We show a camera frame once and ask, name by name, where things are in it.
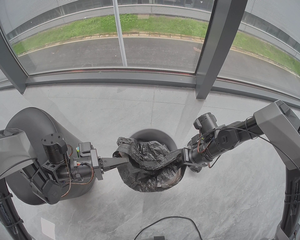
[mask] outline plastic bag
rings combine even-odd
[[[120,153],[129,155],[129,163],[117,167],[123,182],[135,191],[159,192],[178,184],[186,166],[180,167],[181,149],[170,151],[157,141],[141,142],[133,138],[119,137],[118,148],[113,157]]]

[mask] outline gray tile floor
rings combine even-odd
[[[82,141],[90,141],[102,157],[115,151],[119,136],[146,127],[167,131],[182,148],[197,133],[192,123],[212,112],[217,123],[243,121],[268,102],[211,92],[196,100],[190,88],[145,85],[77,84],[0,91],[0,129],[25,107],[51,114]],[[159,193],[140,193],[127,187],[116,169],[76,199],[56,205],[30,206],[13,201],[28,232],[50,240],[41,218],[55,224],[56,240],[126,240],[152,222],[171,215],[192,218],[203,239],[273,238],[281,220],[285,167],[272,146],[256,139],[224,154],[213,169],[199,174],[187,169],[175,187]],[[168,240],[199,239],[188,220],[164,220],[138,239],[165,235]]]

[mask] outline metal column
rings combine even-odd
[[[117,32],[118,32],[118,38],[119,38],[119,44],[120,44],[123,67],[127,67],[127,60],[126,60],[126,54],[125,54],[125,48],[124,48],[124,42],[123,42],[123,35],[122,35],[122,29],[121,29],[121,22],[120,22],[120,15],[119,15],[119,8],[118,8],[118,1],[117,0],[112,0],[112,4],[113,4],[113,10],[115,12],[115,24],[117,26]]]
[[[26,89],[25,82],[28,78],[25,71],[22,69],[20,63],[16,59],[14,53],[8,46],[5,36],[0,29],[0,69],[13,84],[13,86],[20,92],[24,93]]]
[[[214,84],[241,23],[248,0],[215,0],[196,70],[196,98]]]

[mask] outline white sticker on floor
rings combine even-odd
[[[42,225],[42,233],[55,240],[55,224],[43,219],[42,217],[40,218],[40,222]]]

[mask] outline asphalt road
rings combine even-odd
[[[126,37],[128,67],[194,72],[202,45],[168,38]],[[79,41],[19,57],[28,73],[69,68],[122,67],[117,38]],[[231,50],[219,76],[244,80],[299,96],[300,78],[266,61]]]

